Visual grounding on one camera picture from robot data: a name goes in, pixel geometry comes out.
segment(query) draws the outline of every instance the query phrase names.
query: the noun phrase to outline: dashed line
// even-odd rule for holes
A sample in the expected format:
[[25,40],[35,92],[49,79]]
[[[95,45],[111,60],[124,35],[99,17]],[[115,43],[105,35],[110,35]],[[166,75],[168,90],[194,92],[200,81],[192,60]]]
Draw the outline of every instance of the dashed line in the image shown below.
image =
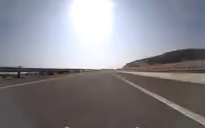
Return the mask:
[[142,88],[141,86],[139,86],[137,84],[134,84],[131,81],[128,81],[128,80],[126,80],[125,78],[123,78],[123,77],[121,77],[119,75],[115,75],[115,76],[118,79],[123,80],[124,82],[130,84],[131,86],[137,88],[138,90],[146,93],[149,96],[152,96],[153,98],[163,102],[167,106],[177,110],[178,112],[182,113],[183,115],[185,115],[185,116],[191,118],[192,120],[194,120],[194,121],[196,121],[196,122],[198,122],[198,123],[200,123],[200,124],[205,126],[205,117],[203,117],[203,116],[201,116],[199,114],[196,114],[196,113],[194,113],[194,112],[192,112],[192,111],[190,111],[190,110],[188,110],[188,109],[186,109],[186,108],[184,108],[184,107],[182,107],[182,106],[180,106],[178,104],[175,104],[174,102],[172,102],[172,101],[170,101],[170,100],[168,100],[168,99],[166,99],[166,98],[164,98],[164,97],[162,97],[162,96],[160,96],[158,94],[150,92],[149,90],[146,90],[146,89]]

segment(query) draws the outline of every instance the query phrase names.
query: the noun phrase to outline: white line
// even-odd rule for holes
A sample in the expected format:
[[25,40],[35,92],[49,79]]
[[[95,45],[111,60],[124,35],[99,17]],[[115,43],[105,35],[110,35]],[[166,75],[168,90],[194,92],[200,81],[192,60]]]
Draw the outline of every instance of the white line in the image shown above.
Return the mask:
[[1,89],[6,89],[6,88],[12,88],[12,87],[30,85],[30,84],[37,84],[37,83],[42,83],[42,82],[47,82],[47,81],[53,81],[53,80],[58,80],[58,79],[62,79],[62,78],[65,78],[65,77],[67,77],[67,76],[49,78],[49,79],[38,80],[38,81],[33,81],[33,82],[25,82],[25,83],[20,83],[20,84],[6,85],[4,87],[0,87],[0,90]]
[[188,110],[188,109],[186,109],[184,107],[181,107],[180,105],[175,104],[174,102],[172,102],[170,100],[167,100],[166,98],[164,98],[162,96],[159,96],[159,95],[157,95],[157,94],[155,94],[153,92],[150,92],[150,91],[140,87],[139,85],[136,85],[136,84],[126,80],[125,78],[123,78],[123,77],[121,77],[119,75],[115,75],[115,76],[118,79],[121,79],[121,80],[125,81],[126,83],[132,85],[133,87],[139,89],[140,91],[146,93],[147,95],[152,96],[153,98],[163,102],[164,104],[168,105],[169,107],[177,110],[178,112],[184,114],[185,116],[187,116],[187,117],[191,118],[192,120],[194,120],[194,121],[196,121],[196,122],[198,122],[198,123],[200,123],[200,124],[205,126],[205,117],[203,117],[203,116],[201,116],[199,114],[196,114],[196,113],[194,113],[194,112],[192,112],[192,111],[190,111],[190,110]]

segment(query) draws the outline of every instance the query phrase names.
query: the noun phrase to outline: mountain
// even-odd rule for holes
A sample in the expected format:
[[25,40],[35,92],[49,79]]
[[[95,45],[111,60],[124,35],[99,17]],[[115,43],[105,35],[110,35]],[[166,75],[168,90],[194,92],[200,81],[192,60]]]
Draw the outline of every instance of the mountain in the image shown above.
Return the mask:
[[166,52],[162,55],[135,60],[124,67],[140,67],[144,65],[167,64],[191,60],[205,60],[205,49],[181,49]]

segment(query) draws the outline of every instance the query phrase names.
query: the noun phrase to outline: sky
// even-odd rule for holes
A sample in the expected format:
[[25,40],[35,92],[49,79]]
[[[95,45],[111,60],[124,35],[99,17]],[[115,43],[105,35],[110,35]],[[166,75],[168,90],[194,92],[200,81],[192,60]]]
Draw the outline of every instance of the sky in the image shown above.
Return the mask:
[[78,15],[80,33],[74,0],[0,0],[0,66],[120,68],[171,50],[205,48],[205,0],[104,1],[110,4],[102,12],[92,11],[103,5],[94,2],[85,11],[92,16]]

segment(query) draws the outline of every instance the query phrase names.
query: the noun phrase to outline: highway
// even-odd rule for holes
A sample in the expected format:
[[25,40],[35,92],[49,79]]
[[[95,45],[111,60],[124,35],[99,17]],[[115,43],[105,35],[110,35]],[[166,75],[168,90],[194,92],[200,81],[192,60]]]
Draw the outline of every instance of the highway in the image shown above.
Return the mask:
[[205,85],[111,71],[3,81],[0,128],[205,128]]

